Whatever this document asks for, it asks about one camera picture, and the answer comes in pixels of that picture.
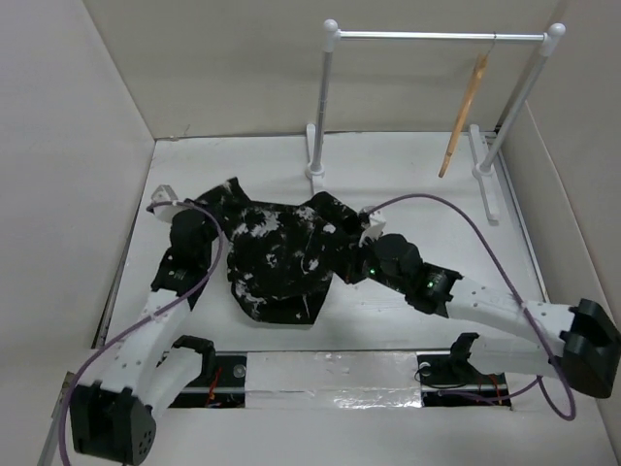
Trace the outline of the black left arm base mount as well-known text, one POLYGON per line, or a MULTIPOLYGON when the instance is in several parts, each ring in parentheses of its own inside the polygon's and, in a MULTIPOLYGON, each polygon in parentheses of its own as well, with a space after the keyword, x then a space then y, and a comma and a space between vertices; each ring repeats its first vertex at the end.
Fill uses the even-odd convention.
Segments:
POLYGON ((247 354, 219 352, 209 382, 191 383, 180 394, 189 408, 232 409, 245 406, 247 354))

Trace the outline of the black white patterned trousers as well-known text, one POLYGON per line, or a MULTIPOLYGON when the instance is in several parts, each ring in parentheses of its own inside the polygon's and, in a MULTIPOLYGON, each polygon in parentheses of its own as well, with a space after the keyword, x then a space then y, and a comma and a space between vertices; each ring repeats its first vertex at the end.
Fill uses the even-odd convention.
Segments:
POLYGON ((312 325, 333 277, 348 280, 369 224, 328 192, 298 205, 251 199, 238 179, 195 199, 218 221, 228 241, 227 280, 252 320, 312 325))

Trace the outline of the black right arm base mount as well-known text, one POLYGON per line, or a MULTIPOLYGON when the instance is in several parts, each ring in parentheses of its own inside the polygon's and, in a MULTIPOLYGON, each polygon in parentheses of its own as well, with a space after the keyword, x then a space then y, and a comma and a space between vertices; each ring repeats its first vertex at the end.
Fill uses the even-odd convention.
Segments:
POLYGON ((423 353, 417 362, 414 379, 424 408, 511 407, 508 399, 499 400, 508 396, 504 374, 482 375, 468 364, 454 363, 448 353, 423 353))

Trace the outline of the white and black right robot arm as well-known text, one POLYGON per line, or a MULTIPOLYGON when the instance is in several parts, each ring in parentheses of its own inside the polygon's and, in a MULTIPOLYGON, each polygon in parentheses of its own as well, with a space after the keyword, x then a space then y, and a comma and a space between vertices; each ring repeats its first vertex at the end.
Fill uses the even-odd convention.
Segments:
POLYGON ((504 372, 563 379, 588 396, 611 396, 620 363, 620 332, 595 301, 519 303, 509 292, 425 262, 400 234, 365 239, 347 250, 346 276, 404 295, 418 312, 482 324, 504 339, 464 333, 451 347, 448 370, 459 382, 504 372))

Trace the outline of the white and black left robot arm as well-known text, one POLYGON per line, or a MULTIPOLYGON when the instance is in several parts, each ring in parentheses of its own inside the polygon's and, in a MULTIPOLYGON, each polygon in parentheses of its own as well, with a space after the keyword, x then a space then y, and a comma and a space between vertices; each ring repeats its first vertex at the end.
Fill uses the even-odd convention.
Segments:
POLYGON ((214 272, 224 234, 215 217, 187 202, 175 202, 171 246, 164 254, 138 320, 81 366, 62 405, 59 449, 140 465, 156 434, 156 421, 191 382, 209 383, 215 360, 202 351, 176 347, 214 272))

